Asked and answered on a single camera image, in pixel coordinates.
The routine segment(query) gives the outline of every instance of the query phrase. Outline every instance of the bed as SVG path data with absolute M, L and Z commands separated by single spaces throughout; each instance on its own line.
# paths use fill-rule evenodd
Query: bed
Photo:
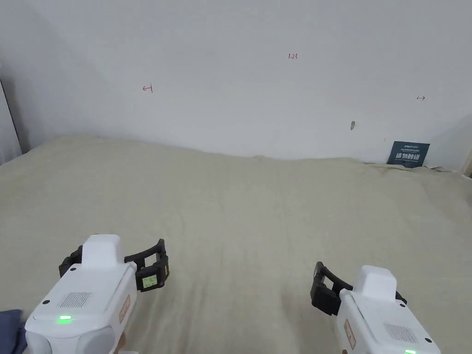
M 0 166 L 0 310 L 27 317 L 64 257 L 112 233 L 127 254 L 166 241 L 171 275 L 126 330 L 140 354 L 340 353 L 316 261 L 351 283 L 390 269 L 443 353 L 466 353 L 471 215 L 455 172 L 64 136 Z

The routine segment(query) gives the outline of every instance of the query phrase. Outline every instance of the small display screen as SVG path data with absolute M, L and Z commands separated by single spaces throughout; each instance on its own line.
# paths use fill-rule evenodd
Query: small display screen
M 143 288 L 157 285 L 157 275 L 151 275 L 150 277 L 143 278 Z

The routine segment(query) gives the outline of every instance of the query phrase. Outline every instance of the red handwritten mark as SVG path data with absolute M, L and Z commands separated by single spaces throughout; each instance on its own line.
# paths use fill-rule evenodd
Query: red handwritten mark
M 143 86 L 143 91 L 147 91 L 149 89 L 151 89 L 151 93 L 152 93 L 152 84 L 149 87 L 146 87 L 146 85 Z

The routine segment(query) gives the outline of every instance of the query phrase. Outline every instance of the dark blue sign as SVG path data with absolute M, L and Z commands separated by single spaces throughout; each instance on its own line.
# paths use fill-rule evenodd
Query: dark blue sign
M 423 166 L 429 144 L 395 141 L 387 164 L 403 165 L 410 169 Z

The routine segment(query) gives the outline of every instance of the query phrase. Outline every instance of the blue fabric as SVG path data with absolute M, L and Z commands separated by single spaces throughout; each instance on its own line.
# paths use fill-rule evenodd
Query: blue fabric
M 26 349 L 21 310 L 0 312 L 0 354 L 21 354 Z

